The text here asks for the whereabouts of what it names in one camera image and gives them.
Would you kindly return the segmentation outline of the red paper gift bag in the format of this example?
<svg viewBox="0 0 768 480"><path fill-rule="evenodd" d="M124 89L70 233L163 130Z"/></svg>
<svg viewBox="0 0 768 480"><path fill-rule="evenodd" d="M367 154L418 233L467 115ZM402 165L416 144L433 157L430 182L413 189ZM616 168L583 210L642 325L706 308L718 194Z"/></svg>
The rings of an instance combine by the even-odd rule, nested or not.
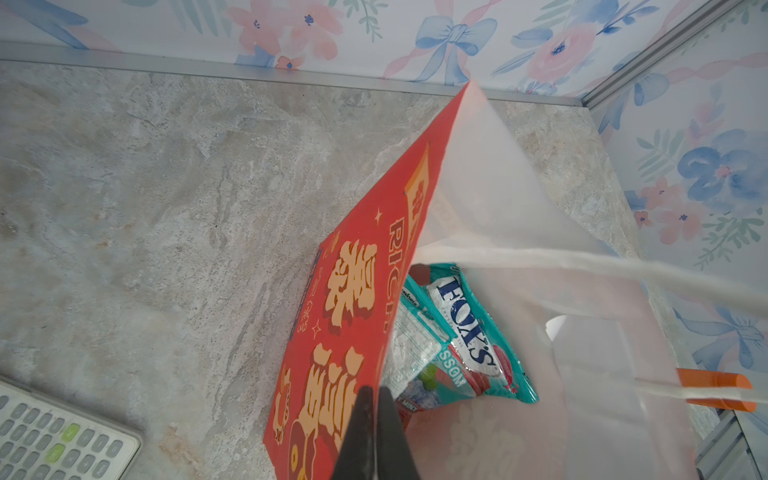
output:
<svg viewBox="0 0 768 480"><path fill-rule="evenodd" d="M475 85L319 245L263 437L279 479L693 479L688 407L767 394L681 369L650 287L765 294L607 253Z"/></svg>

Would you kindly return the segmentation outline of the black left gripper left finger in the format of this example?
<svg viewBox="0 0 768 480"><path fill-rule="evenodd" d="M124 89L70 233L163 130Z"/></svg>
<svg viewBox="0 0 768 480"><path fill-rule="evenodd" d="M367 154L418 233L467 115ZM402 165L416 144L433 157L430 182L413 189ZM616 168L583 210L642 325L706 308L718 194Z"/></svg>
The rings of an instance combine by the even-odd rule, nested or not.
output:
<svg viewBox="0 0 768 480"><path fill-rule="evenodd" d="M358 391L331 480L370 480L374 467L374 394L370 386L363 386Z"/></svg>

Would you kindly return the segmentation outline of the Fox's mint blossom candy bag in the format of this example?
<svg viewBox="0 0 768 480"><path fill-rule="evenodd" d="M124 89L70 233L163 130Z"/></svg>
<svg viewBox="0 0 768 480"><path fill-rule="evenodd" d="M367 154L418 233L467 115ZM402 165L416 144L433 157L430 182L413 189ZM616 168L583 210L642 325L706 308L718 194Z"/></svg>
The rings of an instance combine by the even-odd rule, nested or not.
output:
<svg viewBox="0 0 768 480"><path fill-rule="evenodd" d="M438 407L484 395L539 401L518 356L457 265L421 266L411 277L426 289L453 334L434 361Z"/></svg>

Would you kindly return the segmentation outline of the green snack packet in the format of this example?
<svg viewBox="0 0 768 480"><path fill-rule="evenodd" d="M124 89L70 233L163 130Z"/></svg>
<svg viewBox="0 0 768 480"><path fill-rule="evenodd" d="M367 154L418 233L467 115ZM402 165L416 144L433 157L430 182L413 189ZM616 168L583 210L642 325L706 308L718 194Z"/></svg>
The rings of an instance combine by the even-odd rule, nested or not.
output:
<svg viewBox="0 0 768 480"><path fill-rule="evenodd" d="M438 407L434 361L452 338L450 327L426 289L407 277L397 306L381 384L411 411Z"/></svg>

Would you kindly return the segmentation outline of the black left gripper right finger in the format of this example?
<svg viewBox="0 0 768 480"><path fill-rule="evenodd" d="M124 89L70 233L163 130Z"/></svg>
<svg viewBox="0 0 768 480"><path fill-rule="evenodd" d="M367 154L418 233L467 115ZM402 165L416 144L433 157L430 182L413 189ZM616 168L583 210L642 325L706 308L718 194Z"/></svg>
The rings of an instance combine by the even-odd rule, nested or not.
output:
<svg viewBox="0 0 768 480"><path fill-rule="evenodd" d="M379 480L420 480L391 391L378 393L376 468Z"/></svg>

